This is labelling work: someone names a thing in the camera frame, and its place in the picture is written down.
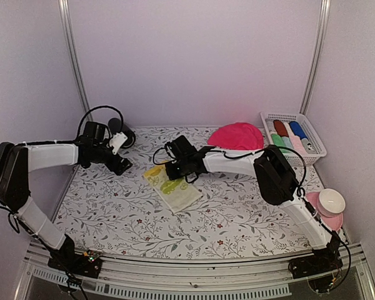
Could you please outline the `green yellow patterned towel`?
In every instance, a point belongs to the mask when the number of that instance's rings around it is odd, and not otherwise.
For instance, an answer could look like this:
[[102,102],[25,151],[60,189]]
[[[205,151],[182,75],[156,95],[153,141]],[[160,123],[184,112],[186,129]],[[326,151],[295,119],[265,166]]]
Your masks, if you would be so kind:
[[173,213],[179,213],[202,198],[203,193],[184,178],[170,180],[165,166],[155,166],[143,178],[157,192]]

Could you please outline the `pink towel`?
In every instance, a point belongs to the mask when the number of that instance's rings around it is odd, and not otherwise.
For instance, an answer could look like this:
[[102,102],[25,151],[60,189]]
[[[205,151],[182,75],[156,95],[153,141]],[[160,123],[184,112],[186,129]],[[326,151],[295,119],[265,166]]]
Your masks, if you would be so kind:
[[215,130],[207,144],[231,150],[257,150],[263,148],[264,138],[256,126],[246,122],[235,122]]

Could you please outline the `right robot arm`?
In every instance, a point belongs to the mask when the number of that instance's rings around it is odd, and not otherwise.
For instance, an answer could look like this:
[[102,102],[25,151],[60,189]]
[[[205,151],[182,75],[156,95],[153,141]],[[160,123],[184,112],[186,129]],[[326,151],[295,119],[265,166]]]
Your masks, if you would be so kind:
[[282,147],[270,145],[254,151],[216,146],[196,149],[185,136],[179,136],[164,148],[172,158],[165,164],[170,180],[207,173],[243,174],[256,179],[263,200],[288,214],[306,235],[314,253],[310,264],[315,272],[323,273],[340,257],[343,242],[306,199],[303,182],[297,179]]

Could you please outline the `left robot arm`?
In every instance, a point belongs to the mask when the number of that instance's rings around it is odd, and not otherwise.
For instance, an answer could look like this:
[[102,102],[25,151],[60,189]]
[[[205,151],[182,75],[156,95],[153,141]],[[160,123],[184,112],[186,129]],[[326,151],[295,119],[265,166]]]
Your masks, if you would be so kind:
[[131,166],[120,150],[132,146],[135,134],[126,126],[120,109],[100,105],[90,111],[109,109],[116,117],[103,124],[81,118],[71,140],[2,142],[0,144],[0,209],[8,213],[14,230],[23,226],[49,249],[58,251],[56,261],[67,271],[75,271],[80,257],[70,248],[73,241],[59,230],[34,200],[31,180],[47,169],[80,166],[84,169],[102,164],[117,176]]

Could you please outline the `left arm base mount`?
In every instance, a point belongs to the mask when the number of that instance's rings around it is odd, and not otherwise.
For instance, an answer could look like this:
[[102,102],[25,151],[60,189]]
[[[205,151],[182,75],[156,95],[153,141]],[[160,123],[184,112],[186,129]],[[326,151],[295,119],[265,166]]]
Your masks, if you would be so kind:
[[66,257],[57,250],[50,250],[49,253],[50,259],[47,265],[50,268],[93,279],[99,277],[103,265],[101,258],[92,258],[91,256],[76,253]]

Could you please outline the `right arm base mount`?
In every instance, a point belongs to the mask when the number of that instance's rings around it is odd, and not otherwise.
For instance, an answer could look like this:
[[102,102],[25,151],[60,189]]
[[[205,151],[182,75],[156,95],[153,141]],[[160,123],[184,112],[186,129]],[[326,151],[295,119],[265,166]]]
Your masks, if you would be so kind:
[[342,267],[343,262],[339,255],[313,254],[291,259],[287,268],[294,279],[299,279],[338,270]]

